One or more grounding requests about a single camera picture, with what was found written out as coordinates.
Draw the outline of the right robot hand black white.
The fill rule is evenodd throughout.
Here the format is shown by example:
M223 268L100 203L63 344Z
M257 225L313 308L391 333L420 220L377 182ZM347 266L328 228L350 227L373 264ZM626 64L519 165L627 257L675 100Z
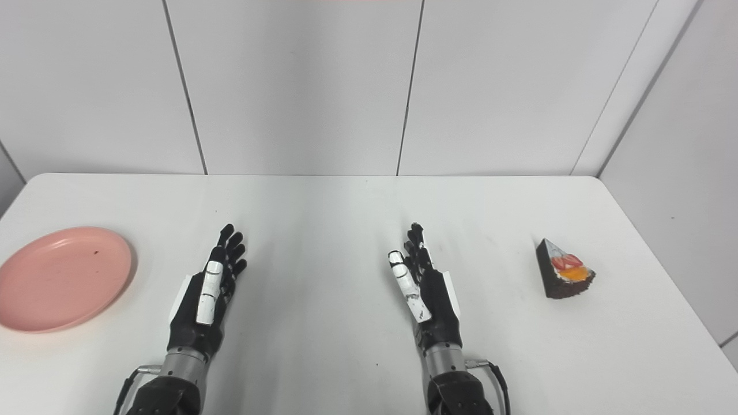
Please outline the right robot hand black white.
M387 257L415 320L417 347L421 351L438 345L462 347L458 300L450 276L435 267L421 224L411 224L406 236L406 254L393 250Z

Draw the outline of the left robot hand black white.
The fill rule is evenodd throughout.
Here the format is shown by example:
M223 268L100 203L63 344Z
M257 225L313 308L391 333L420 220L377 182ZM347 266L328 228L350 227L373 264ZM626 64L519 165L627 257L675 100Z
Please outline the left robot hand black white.
M243 234L227 224L204 268L190 276L170 321L168 351L195 351L211 360L219 351L223 322L237 281L247 268Z

